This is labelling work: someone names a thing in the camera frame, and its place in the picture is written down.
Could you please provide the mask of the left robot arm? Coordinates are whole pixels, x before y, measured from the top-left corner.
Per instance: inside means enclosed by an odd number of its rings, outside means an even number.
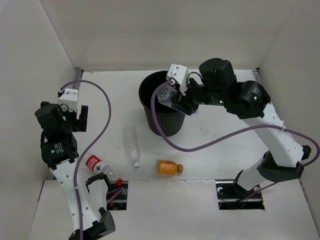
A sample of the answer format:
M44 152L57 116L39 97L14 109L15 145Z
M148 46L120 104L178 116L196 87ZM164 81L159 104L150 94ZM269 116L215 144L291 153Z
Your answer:
M43 101L35 112L42 133L41 157L59 182L72 219L71 240L99 240L116 230L107 209L112 186L105 173L85 178L77 167L79 153L72 113L64 104Z

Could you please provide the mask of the clear bottle white cap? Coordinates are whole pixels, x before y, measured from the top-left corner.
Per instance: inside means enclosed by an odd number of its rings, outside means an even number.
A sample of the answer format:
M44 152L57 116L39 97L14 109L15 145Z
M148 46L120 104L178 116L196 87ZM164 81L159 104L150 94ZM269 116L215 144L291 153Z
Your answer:
M141 168L141 151L135 127L125 127L122 132L125 157L134 171Z

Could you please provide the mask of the clear bottle blue label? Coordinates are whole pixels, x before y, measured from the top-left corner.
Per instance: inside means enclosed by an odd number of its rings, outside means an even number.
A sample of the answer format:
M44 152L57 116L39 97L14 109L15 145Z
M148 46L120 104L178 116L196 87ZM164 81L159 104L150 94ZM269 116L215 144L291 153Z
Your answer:
M156 95L160 104L166 107L169 107L179 113L184 114L182 111L178 109L176 101L181 99L183 100L189 100L189 99L183 96L178 90L168 85L162 88Z

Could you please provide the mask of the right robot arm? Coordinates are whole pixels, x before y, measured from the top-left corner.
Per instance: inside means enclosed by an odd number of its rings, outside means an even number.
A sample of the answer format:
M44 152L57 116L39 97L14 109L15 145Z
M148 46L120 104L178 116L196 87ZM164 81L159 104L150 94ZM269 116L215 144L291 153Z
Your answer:
M223 106L254 129L268 151L253 166L235 177L232 192L245 197L255 186L270 181L280 183L299 179L304 171L301 160L311 149L297 143L285 128L264 87L256 81L239 82L228 60L212 58L199 66L201 84L191 78L186 66L172 64L167 78L173 78L178 91L174 103L187 115L199 105Z

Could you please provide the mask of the orange juice bottle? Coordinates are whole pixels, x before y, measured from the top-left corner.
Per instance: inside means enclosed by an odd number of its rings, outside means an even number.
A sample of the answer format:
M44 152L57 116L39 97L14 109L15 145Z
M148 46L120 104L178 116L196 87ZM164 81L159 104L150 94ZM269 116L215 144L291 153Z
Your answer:
M157 173L160 175L176 175L184 171L182 164L177 164L174 161L158 160Z

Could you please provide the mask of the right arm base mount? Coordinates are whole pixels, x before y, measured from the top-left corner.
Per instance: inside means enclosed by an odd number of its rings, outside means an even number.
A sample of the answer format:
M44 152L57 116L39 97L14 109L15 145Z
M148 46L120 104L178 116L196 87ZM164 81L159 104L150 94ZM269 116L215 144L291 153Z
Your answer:
M260 185L247 191L232 181L216 181L219 210L265 210Z

